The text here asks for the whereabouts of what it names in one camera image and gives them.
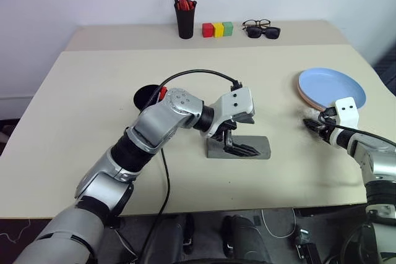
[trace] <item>pen holder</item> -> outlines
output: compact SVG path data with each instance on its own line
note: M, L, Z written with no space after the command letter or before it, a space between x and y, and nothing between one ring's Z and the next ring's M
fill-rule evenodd
M178 9L177 4L175 4L174 9L178 20L180 38L183 38L184 40L192 38L194 34L194 14L196 13L196 8L189 11L181 11Z

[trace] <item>yellow block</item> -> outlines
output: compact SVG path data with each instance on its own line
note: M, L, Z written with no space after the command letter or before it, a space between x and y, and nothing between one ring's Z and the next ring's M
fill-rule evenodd
M214 32L213 36L214 37L222 37L224 34L223 23L213 23L213 27L215 27L215 32Z

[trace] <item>sunglasses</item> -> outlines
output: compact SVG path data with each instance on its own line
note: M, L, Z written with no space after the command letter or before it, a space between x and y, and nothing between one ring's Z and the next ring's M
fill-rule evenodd
M261 35L265 35L271 40L276 40L280 34L280 28L271 27L271 21L267 19L247 20L242 23L242 26L250 38L259 38Z

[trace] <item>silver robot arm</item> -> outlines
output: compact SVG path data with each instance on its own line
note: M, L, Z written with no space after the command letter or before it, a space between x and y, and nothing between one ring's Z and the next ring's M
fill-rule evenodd
M396 263L396 146L389 141L357 131L359 114L352 97L337 100L326 109L320 122L305 119L305 125L326 142L346 149L361 168L366 187L368 223L362 226L362 250L370 251L367 263Z
M52 219L15 263L95 263L107 220L122 212L142 168L178 128L193 127L208 138L224 121L253 123L253 115L246 87L224 94L213 106L183 89L168 90L88 171L77 186L75 203Z

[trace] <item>blue plate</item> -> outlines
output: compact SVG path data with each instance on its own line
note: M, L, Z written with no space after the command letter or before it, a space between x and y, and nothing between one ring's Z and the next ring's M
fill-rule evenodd
M325 108L345 97L353 97L357 108L366 102L366 94L357 81L333 69L312 68L303 71L298 84L310 100Z

